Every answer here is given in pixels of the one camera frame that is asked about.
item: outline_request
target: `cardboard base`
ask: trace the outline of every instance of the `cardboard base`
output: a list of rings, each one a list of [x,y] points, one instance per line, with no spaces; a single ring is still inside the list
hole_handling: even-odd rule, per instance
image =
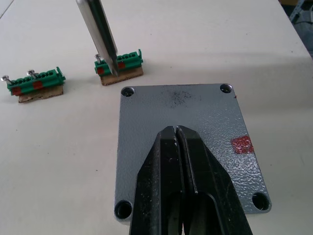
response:
[[[141,75],[143,75],[143,70],[142,70],[142,67],[139,67],[139,68],[123,71],[120,73],[118,77],[115,77],[114,75],[107,75],[107,76],[100,77],[100,79],[101,79],[102,85],[107,86],[113,83],[131,79],[134,77],[139,77]]]
[[[30,102],[37,99],[48,99],[63,94],[63,85],[46,87],[40,90],[19,96],[19,103]]]

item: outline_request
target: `metal plate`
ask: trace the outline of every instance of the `metal plate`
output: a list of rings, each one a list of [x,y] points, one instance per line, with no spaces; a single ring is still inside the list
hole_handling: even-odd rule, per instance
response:
[[[222,92],[221,85],[138,86],[122,90],[122,94],[127,91],[127,96],[121,95],[120,102],[114,205],[123,200],[133,204],[137,173],[157,133],[166,126],[183,125],[199,133],[227,170],[245,213],[270,210],[253,147],[242,145],[249,137],[235,93]],[[261,195],[267,200],[267,209],[256,208],[254,194],[256,199]]]

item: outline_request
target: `terminal block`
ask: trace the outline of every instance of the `terminal block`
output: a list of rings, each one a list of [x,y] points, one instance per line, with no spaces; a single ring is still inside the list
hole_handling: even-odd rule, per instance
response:
[[[49,70],[41,73],[35,73],[34,70],[30,70],[27,72],[27,75],[27,77],[11,81],[8,76],[4,76],[2,77],[2,81],[6,81],[11,95],[20,96],[42,88],[63,85],[65,80],[59,67],[57,67],[57,70]]]
[[[108,64],[104,61],[101,60],[99,55],[96,55],[97,61],[94,62],[95,68],[94,70],[96,73],[100,76],[107,76],[111,75],[110,69]],[[118,63],[118,68],[120,72],[123,71],[128,71],[130,69],[135,69],[141,67],[141,63],[143,62],[142,57],[141,57],[141,50],[139,49],[139,52],[132,52],[129,54],[125,55],[119,55],[117,57],[117,63]]]

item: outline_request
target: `screw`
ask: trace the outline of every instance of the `screw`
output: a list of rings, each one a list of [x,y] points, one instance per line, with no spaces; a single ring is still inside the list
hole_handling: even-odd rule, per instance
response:
[[[37,78],[34,70],[29,70],[29,71],[27,71],[27,75],[28,75],[28,76],[31,76],[33,79],[36,79],[36,78]]]
[[[97,59],[98,64],[101,64],[101,56],[96,54],[94,57]]]
[[[1,81],[2,81],[2,82],[6,82],[6,83],[9,84],[9,85],[12,85],[12,82],[10,81],[8,75],[3,76],[3,77],[1,78]]]

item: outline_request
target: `mounting hole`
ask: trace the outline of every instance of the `mounting hole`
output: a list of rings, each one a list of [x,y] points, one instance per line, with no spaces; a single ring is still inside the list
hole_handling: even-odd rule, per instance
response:
[[[126,219],[132,213],[132,206],[128,201],[119,201],[115,206],[114,213],[118,219]]]
[[[134,90],[134,88],[132,88],[132,87],[125,87],[125,88],[122,89],[122,92],[121,92],[121,94],[122,94],[123,96],[125,96],[125,97],[130,97],[130,96],[132,96],[134,93],[135,93],[135,90]]]
[[[254,206],[261,211],[266,211],[269,207],[268,198],[261,192],[256,192],[252,196],[252,202]]]
[[[220,89],[224,93],[231,93],[231,91],[233,90],[233,87],[225,83],[225,84],[221,84]]]

